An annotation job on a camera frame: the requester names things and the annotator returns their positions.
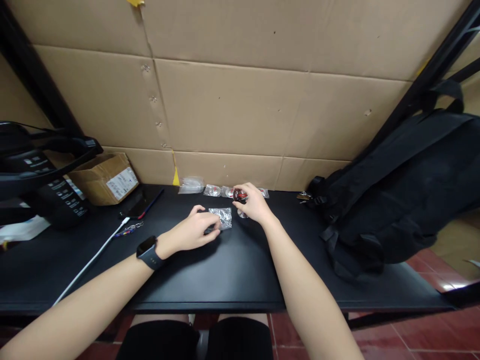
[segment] white cable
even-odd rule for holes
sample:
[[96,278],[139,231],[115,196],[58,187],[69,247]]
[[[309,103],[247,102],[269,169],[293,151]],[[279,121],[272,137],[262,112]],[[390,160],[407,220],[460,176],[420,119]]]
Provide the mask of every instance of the white cable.
[[108,238],[107,241],[105,241],[105,243],[102,245],[102,247],[100,248],[100,250],[98,250],[98,252],[90,259],[90,261],[83,267],[83,269],[77,274],[77,276],[75,276],[75,278],[71,281],[71,283],[66,287],[66,289],[61,293],[61,295],[58,297],[58,299],[53,303],[52,307],[54,307],[55,305],[57,305],[59,303],[60,300],[63,299],[63,297],[65,296],[65,294],[70,290],[70,288],[75,284],[75,282],[79,279],[79,277],[84,273],[85,270],[88,269],[88,267],[90,266],[91,263],[94,262],[94,260],[100,255],[100,253],[103,251],[103,249],[105,249],[105,247],[109,244],[110,240],[113,239],[113,237],[120,231],[120,229],[126,224],[128,223],[130,220],[129,217],[126,217],[120,224],[120,226],[113,232],[112,235],[110,235],[110,237]]

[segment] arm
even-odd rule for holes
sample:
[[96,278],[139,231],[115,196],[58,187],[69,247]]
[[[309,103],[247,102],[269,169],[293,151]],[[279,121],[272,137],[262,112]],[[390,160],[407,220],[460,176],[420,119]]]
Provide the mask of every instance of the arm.
[[[156,253],[161,259],[177,251],[201,247],[220,234],[220,218],[209,212],[198,213],[198,210],[205,208],[195,206],[185,220],[158,237]],[[215,230],[204,235],[212,224]],[[129,256],[28,325],[0,350],[0,359],[75,359],[153,273],[135,254]]]
[[233,204],[265,231],[286,309],[311,359],[363,359],[335,299],[305,259],[262,193],[251,183],[237,185],[248,194],[246,204]]

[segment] hand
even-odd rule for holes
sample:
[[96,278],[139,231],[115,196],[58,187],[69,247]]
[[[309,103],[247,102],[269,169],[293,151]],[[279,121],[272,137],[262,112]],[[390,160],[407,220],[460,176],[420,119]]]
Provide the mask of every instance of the hand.
[[240,189],[247,193],[246,204],[234,201],[233,205],[248,215],[249,218],[263,225],[266,221],[274,219],[275,215],[270,210],[264,196],[253,184],[247,182],[243,185],[236,185],[234,189]]
[[[178,251],[199,248],[215,240],[220,234],[220,216],[199,210],[204,211],[205,208],[195,205],[185,220],[157,238],[156,254],[160,259],[165,260]],[[214,230],[204,235],[205,230],[212,224],[215,224]]]

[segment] black shorts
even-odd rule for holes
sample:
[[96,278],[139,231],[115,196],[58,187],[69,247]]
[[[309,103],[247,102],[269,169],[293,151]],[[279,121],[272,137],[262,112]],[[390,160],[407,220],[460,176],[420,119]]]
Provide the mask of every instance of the black shorts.
[[[157,320],[132,326],[117,360],[194,360],[199,333],[185,322]],[[273,360],[269,327],[246,317],[228,317],[208,334],[206,360]]]

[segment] desk surface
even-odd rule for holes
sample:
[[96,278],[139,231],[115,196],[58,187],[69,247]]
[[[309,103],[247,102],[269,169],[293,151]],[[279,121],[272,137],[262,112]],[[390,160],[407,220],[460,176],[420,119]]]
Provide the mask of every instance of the desk surface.
[[[231,207],[231,200],[202,194],[165,192],[144,218],[144,226],[112,240],[75,289],[133,254],[150,235],[184,219],[196,204]],[[271,191],[267,200],[292,240],[330,289],[344,312],[437,310],[450,306],[407,264],[387,265],[375,281],[348,283],[338,278],[318,234],[317,215],[296,193]],[[0,255],[0,312],[38,314],[51,306],[65,287],[119,226],[125,205],[95,209],[81,225],[64,232],[51,228]],[[233,214],[232,228],[206,246],[175,254],[128,305],[137,312],[264,312],[285,304],[262,228]]]

